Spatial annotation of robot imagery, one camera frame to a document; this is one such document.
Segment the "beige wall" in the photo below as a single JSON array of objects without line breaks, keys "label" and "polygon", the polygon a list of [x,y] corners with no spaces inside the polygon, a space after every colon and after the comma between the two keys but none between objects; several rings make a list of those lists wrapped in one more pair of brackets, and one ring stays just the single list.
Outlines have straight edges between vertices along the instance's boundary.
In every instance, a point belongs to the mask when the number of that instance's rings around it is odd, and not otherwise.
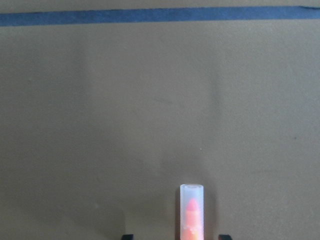
[{"label": "beige wall", "polygon": [[208,240],[316,239],[318,24],[0,28],[1,237],[174,239],[199,183]]},{"label": "beige wall", "polygon": [[229,6],[320,6],[318,0],[2,0],[1,13]]}]

